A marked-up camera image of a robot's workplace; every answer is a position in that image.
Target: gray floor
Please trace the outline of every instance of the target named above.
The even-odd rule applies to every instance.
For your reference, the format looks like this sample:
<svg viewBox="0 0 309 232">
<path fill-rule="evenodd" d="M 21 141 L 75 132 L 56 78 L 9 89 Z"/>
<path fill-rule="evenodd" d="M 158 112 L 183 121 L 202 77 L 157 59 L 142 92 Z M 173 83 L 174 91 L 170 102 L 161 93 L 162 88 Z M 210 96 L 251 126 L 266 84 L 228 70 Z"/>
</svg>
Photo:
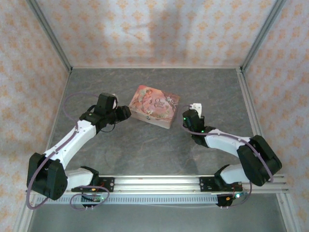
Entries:
<svg viewBox="0 0 309 232">
<path fill-rule="evenodd" d="M 252 136 L 234 69 L 74 69 L 65 96 L 80 91 L 115 93 L 119 105 L 128 105 L 139 85 L 176 93 L 182 105 L 200 102 L 207 125 Z M 79 95 L 70 99 L 67 110 L 78 119 L 96 102 Z M 73 126 L 61 110 L 51 145 Z M 196 145 L 176 122 L 167 130 L 130 118 L 87 142 L 67 170 L 86 165 L 100 174 L 212 174 L 238 162 L 225 152 Z"/>
<path fill-rule="evenodd" d="M 34 211 L 28 232 L 284 232 L 276 199 L 275 194 L 254 194 L 228 210 L 103 205 L 77 212 L 69 205 L 45 205 Z"/>
</svg>

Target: black mounting plate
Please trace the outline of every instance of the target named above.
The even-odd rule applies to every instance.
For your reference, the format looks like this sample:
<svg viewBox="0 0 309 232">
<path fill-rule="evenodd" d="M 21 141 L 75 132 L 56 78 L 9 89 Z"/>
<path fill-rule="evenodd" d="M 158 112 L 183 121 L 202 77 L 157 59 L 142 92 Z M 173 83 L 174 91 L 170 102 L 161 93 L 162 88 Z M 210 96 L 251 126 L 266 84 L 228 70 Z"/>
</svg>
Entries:
<svg viewBox="0 0 309 232">
<path fill-rule="evenodd" d="M 224 188 L 220 188 L 215 183 L 214 176 L 203 176 L 199 178 L 199 185 L 201 192 L 241 192 L 242 185 L 239 185 L 238 182 L 235 182 L 230 185 L 225 185 Z"/>
<path fill-rule="evenodd" d="M 109 192 L 114 192 L 114 177 L 99 177 L 97 186 L 102 186 L 108 189 Z M 72 188 L 72 192 L 93 192 L 90 188 Z M 102 189 L 95 190 L 95 192 L 105 192 Z"/>
</svg>

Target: floral wallpaper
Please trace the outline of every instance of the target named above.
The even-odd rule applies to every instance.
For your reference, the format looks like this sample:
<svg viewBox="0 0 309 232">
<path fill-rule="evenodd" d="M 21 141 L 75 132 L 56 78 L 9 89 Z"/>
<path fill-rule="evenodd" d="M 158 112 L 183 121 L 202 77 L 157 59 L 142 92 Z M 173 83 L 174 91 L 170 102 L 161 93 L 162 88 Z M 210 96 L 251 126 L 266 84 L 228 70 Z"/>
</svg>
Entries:
<svg viewBox="0 0 309 232">
<path fill-rule="evenodd" d="M 275 0 L 38 0 L 72 66 L 239 66 Z"/>
<path fill-rule="evenodd" d="M 287 0 L 245 73 L 262 130 L 282 160 L 309 232 L 309 8 Z"/>
<path fill-rule="evenodd" d="M 68 73 L 25 0 L 0 4 L 0 231 L 24 203 L 28 160 L 45 150 Z"/>
</svg>

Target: patterned wallpaper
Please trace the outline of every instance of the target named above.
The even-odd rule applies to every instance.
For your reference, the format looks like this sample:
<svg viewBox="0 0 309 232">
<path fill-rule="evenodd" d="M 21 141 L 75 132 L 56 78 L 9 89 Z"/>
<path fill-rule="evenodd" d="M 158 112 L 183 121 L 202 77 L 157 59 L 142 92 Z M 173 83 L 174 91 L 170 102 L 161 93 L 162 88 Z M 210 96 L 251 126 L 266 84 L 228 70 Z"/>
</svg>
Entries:
<svg viewBox="0 0 309 232">
<path fill-rule="evenodd" d="M 246 73 L 257 114 L 283 162 L 304 232 L 309 232 L 309 7 L 287 0 Z"/>
<path fill-rule="evenodd" d="M 24 203 L 28 160 L 46 147 L 68 73 L 25 0 L 0 4 L 0 231 Z"/>
<path fill-rule="evenodd" d="M 72 66 L 239 66 L 275 0 L 38 0 Z"/>
</svg>

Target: decorative box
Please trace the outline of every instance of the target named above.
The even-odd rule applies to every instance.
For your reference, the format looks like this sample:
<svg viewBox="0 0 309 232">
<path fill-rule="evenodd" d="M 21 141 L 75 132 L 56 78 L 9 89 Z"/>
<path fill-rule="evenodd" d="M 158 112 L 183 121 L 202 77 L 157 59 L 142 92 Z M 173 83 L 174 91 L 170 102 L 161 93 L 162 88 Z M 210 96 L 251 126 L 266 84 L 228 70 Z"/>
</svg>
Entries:
<svg viewBox="0 0 309 232">
<path fill-rule="evenodd" d="M 139 86 L 129 105 L 132 117 L 169 129 L 180 97 L 176 94 Z"/>
</svg>

